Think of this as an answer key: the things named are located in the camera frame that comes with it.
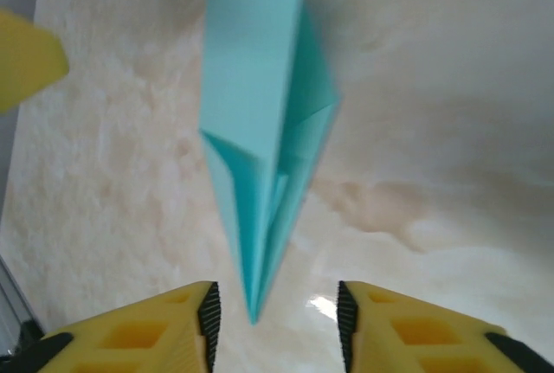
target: marble surface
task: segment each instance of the marble surface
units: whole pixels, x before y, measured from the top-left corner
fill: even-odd
[[[554,361],[554,0],[309,0],[343,95],[261,322],[196,132],[203,0],[38,0],[71,72],[21,106],[0,250],[55,328],[219,280],[217,370],[336,372],[338,280]]]

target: yellow object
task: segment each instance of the yellow object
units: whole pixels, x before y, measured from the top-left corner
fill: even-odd
[[[208,373],[220,321],[219,292],[197,282],[53,331],[74,340],[41,373]]]
[[[497,325],[365,284],[341,282],[347,373],[521,373],[485,337]]]
[[[69,71],[60,40],[21,16],[0,10],[0,113]]]

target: teal paper airplane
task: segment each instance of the teal paper airplane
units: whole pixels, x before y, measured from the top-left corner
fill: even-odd
[[[337,105],[304,0],[206,0],[200,132],[253,324]]]

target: white marble table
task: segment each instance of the white marble table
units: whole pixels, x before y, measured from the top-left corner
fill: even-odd
[[[261,322],[198,138],[203,0],[38,0],[71,73],[21,106],[0,251],[54,328],[219,280],[217,371],[341,371],[337,281],[554,361],[554,0],[310,0],[344,97]]]

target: table surface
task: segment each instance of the table surface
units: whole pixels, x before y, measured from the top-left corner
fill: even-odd
[[[308,1],[343,100],[255,327],[196,131],[203,0],[37,1],[71,72],[21,106],[0,250],[40,320],[218,280],[219,370],[341,371],[362,280],[554,360],[554,0]]]

